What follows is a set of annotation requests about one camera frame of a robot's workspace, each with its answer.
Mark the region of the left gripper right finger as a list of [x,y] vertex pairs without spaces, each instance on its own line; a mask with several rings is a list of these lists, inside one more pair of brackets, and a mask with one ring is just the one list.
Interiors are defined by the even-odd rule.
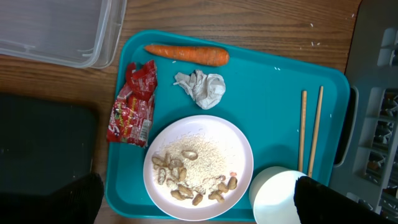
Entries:
[[394,224],[307,176],[295,183],[294,204],[302,224]]

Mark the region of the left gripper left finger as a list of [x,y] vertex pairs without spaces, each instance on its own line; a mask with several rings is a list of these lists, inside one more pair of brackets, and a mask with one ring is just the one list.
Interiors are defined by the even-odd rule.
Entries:
[[104,183],[90,173],[49,195],[1,194],[1,224],[94,223]]

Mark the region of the white bowl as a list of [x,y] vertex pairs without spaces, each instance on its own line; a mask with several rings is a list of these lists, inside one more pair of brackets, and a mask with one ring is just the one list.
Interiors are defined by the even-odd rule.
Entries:
[[294,204],[295,183],[304,173],[285,167],[269,167],[258,173],[249,189],[249,201],[257,224],[300,224]]

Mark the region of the wooden chopstick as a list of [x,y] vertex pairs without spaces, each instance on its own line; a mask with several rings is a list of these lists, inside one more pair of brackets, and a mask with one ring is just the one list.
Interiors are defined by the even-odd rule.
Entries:
[[307,91],[302,92],[301,98],[301,112],[300,112],[300,129],[299,129],[299,155],[298,155],[298,170],[303,172],[303,158],[305,149],[305,123],[307,110]]
[[309,177],[312,177],[313,175],[313,167],[315,163],[315,154],[317,150],[318,133],[320,127],[320,116],[322,112],[322,102],[323,102],[323,86],[320,87],[318,94],[317,111],[316,111],[316,117],[313,129],[312,146],[311,146],[311,153],[310,153],[310,160],[309,160],[308,174],[307,174]]

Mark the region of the white tissue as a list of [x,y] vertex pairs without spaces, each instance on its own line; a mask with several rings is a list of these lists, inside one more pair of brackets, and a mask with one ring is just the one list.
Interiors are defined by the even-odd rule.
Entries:
[[216,106],[226,91],[226,84],[221,75],[214,73],[207,75],[202,70],[195,70],[190,75],[178,72],[174,79],[174,85],[182,87],[203,110]]

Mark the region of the orange carrot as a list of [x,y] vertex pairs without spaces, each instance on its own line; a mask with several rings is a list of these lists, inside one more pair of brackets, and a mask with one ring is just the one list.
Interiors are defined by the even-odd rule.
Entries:
[[220,67],[229,62],[229,53],[217,47],[191,47],[171,45],[147,45],[144,49],[160,57],[197,63],[212,67]]

